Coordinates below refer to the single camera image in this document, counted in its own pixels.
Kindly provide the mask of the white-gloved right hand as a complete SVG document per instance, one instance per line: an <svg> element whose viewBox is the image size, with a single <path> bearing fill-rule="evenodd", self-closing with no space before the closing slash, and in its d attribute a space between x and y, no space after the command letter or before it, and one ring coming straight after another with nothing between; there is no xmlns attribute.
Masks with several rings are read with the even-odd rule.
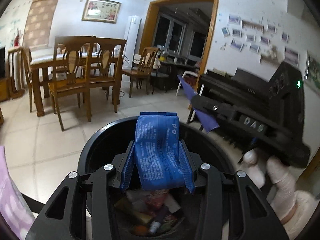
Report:
<svg viewBox="0 0 320 240"><path fill-rule="evenodd" d="M243 162L247 166L246 173L249 178L251 178L257 188L262 188L265 185L266 179L258 165L257 152L250 150L245 153ZM288 167L283 165L276 157L268 158L266 172L272 184L277 188L276 195L271 202L271 207L281 223L285 224L296 211L295 179L289 172Z"/></svg>

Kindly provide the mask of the cream sleeve right forearm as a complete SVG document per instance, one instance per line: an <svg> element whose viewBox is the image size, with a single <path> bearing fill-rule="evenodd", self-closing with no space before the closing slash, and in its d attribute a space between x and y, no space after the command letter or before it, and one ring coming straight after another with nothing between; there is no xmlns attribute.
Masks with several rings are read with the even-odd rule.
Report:
<svg viewBox="0 0 320 240"><path fill-rule="evenodd" d="M319 204L319 199L308 191L298 190L295 192L295 197L295 213L284 224L289 239L295 239L303 231Z"/></svg>

